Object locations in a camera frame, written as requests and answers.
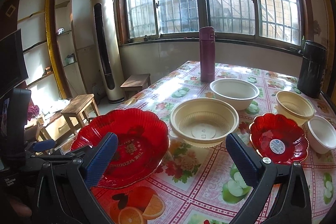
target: scalloped red dish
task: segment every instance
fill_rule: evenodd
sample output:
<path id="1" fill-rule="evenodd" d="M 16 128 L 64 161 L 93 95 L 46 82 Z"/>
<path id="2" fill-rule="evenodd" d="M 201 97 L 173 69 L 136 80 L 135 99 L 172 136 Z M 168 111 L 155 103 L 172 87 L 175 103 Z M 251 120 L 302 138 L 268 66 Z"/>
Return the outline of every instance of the scalloped red dish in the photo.
<path id="1" fill-rule="evenodd" d="M 160 165 L 169 148 L 168 127 L 156 114 L 138 108 L 113 110 L 82 128 L 71 151 L 95 146 L 107 132 L 118 136 L 118 148 L 98 186 L 127 187 L 145 179 Z"/>
<path id="2" fill-rule="evenodd" d="M 297 123 L 284 115 L 265 113 L 250 124 L 250 140 L 260 156 L 276 164 L 291 165 L 304 161 L 309 143 Z"/>

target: black trash can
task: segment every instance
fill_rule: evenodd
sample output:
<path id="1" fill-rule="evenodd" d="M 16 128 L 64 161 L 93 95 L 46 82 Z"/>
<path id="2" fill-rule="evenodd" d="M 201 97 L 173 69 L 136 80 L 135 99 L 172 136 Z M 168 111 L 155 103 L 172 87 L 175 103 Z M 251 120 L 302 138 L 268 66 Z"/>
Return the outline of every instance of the black trash can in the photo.
<path id="1" fill-rule="evenodd" d="M 312 98 L 318 98 L 326 73 L 327 49 L 322 45 L 306 41 L 297 88 Z"/>

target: small wooden table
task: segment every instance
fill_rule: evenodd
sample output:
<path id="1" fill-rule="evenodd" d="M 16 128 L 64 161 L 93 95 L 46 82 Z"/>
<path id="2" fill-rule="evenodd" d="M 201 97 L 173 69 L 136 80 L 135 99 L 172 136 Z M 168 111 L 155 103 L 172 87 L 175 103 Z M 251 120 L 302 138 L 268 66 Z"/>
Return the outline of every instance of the small wooden table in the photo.
<path id="1" fill-rule="evenodd" d="M 80 125 L 81 128 L 85 126 L 83 121 L 82 115 L 88 121 L 88 113 L 85 111 L 86 108 L 91 105 L 93 111 L 96 113 L 97 117 L 99 116 L 98 108 L 96 102 L 94 100 L 93 94 L 84 94 L 78 95 L 74 100 L 70 102 L 62 111 L 61 114 L 64 116 L 65 120 L 67 121 L 70 130 L 73 132 L 74 135 L 77 134 L 77 131 L 70 120 L 70 117 L 75 117 Z"/>
<path id="2" fill-rule="evenodd" d="M 123 90 L 125 100 L 127 100 L 126 92 L 127 91 L 135 91 L 140 92 L 145 88 L 145 84 L 148 86 L 151 85 L 151 74 L 146 73 L 142 75 L 132 75 L 128 78 L 125 83 L 123 83 L 120 87 Z"/>

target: blue gripper pad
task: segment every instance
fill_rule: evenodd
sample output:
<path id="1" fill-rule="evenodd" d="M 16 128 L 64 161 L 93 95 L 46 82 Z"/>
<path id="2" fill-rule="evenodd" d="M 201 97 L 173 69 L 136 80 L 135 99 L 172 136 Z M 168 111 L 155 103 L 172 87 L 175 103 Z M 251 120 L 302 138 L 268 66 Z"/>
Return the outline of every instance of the blue gripper pad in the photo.
<path id="1" fill-rule="evenodd" d="M 233 134 L 226 137 L 226 150 L 236 164 L 245 183 L 248 186 L 256 187 L 259 183 L 259 173 L 262 168 L 259 163 L 261 159 L 259 155 L 251 147 L 247 147 L 238 135 L 235 137 Z"/>
<path id="2" fill-rule="evenodd" d="M 56 145 L 56 142 L 53 139 L 45 140 L 42 142 L 34 143 L 32 149 L 34 152 L 43 152 L 45 150 L 54 148 L 55 145 Z"/>
<path id="3" fill-rule="evenodd" d="M 98 184 L 101 176 L 110 163 L 114 153 L 118 148 L 117 135 L 112 133 L 109 138 L 107 138 L 105 141 L 103 139 L 100 141 L 97 147 L 92 149 L 96 148 L 98 148 L 98 151 L 85 168 L 86 176 L 84 182 L 88 188 Z"/>

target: monitor screen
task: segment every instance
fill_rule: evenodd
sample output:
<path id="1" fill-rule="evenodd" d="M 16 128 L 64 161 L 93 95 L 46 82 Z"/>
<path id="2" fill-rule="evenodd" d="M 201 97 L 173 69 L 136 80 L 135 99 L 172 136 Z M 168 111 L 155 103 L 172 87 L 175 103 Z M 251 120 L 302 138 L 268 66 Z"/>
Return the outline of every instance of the monitor screen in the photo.
<path id="1" fill-rule="evenodd" d="M 0 98 L 28 78 L 22 51 L 21 30 L 0 41 Z"/>

